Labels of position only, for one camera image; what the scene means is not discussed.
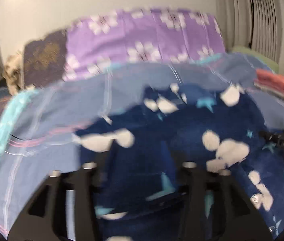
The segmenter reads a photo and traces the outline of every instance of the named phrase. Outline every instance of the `green cloth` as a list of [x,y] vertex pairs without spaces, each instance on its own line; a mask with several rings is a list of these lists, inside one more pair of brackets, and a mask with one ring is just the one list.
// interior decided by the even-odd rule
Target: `green cloth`
[[250,48],[242,47],[242,46],[234,46],[232,48],[231,52],[232,53],[244,53],[244,54],[252,55],[252,56],[258,58],[264,64],[266,64],[275,73],[277,73],[277,74],[279,73],[279,65],[276,62],[274,62],[273,60],[267,58],[266,56],[264,56],[260,53],[257,53],[256,51],[251,50]]

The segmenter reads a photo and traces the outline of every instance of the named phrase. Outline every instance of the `dark blue garment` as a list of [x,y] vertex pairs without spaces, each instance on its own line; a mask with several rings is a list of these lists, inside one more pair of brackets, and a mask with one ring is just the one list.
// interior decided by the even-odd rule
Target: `dark blue garment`
[[[183,93],[187,104],[182,100]],[[174,191],[178,187],[174,160],[192,161],[206,168],[207,161],[216,159],[216,151],[209,151],[202,142],[208,130],[219,136],[220,144],[233,139],[249,147],[246,159],[231,166],[230,170],[249,197],[262,193],[248,177],[252,171],[259,173],[259,183],[266,186],[273,198],[271,209],[266,211],[262,204],[259,211],[267,225],[277,229],[274,237],[284,228],[284,151],[266,147],[265,141],[258,137],[260,130],[266,130],[264,119],[247,94],[240,95],[239,102],[228,107],[220,93],[203,90],[194,84],[180,85],[178,94],[170,88],[154,90],[148,87],[143,100],[157,101],[165,97],[178,111],[164,114],[141,104],[123,114],[110,116],[111,124],[99,119],[76,132],[82,139],[122,128],[134,135],[134,144],[129,148],[121,147],[116,140],[113,142],[103,169],[103,191],[95,196],[98,214],[100,208],[108,209],[107,214],[127,212],[116,223],[102,220],[104,238],[120,235],[133,240],[160,240],[158,233],[165,233],[166,239],[177,239],[178,224],[173,224],[179,220],[177,207],[161,208],[163,198],[176,200],[177,204],[180,200]],[[81,163],[93,162],[101,155],[84,146],[80,148]],[[184,155],[176,157],[172,153]]]

